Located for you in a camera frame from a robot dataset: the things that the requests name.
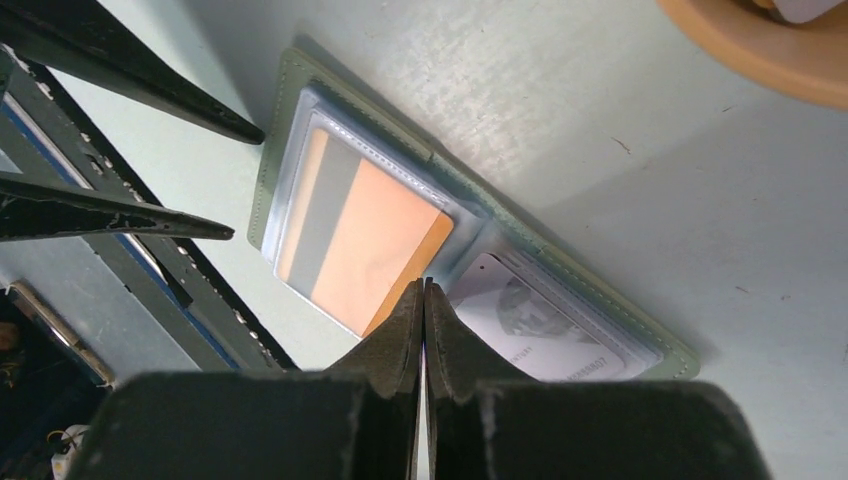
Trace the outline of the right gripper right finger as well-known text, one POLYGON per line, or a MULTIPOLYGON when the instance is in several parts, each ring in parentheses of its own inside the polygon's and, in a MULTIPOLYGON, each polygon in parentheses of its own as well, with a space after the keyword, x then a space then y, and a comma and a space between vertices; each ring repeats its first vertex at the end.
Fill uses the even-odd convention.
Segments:
POLYGON ((435 479, 768 479, 743 414, 700 381, 542 382, 423 287, 435 479))

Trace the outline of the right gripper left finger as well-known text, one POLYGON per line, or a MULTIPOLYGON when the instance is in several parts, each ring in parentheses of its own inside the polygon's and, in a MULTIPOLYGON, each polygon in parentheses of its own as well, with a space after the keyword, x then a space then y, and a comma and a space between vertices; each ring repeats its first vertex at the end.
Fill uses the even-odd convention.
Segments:
POLYGON ((73 479, 412 479, 424 283, 321 371, 157 372, 98 410, 73 479))

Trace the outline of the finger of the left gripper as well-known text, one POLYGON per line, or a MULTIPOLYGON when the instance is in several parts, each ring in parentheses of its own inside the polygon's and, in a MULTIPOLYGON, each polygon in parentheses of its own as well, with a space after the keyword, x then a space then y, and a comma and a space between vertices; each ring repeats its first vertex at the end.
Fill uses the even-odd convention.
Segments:
POLYGON ((97 1, 3 1, 1 42, 199 127, 252 145, 264 132, 187 80, 97 1))
POLYGON ((225 241, 232 239, 234 229, 188 213, 90 189, 37 183, 19 173, 1 174, 3 242, 89 234, 225 241))

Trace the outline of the white printed credit card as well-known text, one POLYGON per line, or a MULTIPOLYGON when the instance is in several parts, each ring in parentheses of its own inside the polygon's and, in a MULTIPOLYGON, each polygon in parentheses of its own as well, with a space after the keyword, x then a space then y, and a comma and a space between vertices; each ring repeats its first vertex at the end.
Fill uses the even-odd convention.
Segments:
POLYGON ((448 298, 484 343, 536 379, 625 379, 637 366, 621 347, 549 301, 492 254, 473 260, 448 298))

